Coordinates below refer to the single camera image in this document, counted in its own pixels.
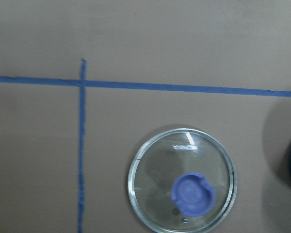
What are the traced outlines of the glass pot lid blue knob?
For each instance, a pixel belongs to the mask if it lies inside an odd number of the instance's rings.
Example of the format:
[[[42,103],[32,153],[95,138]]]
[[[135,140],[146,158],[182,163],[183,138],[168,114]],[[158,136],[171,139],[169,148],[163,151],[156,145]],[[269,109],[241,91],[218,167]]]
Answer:
[[[137,150],[128,197],[137,217],[156,233],[208,233],[228,215],[238,177],[224,146],[211,135],[171,129]]]

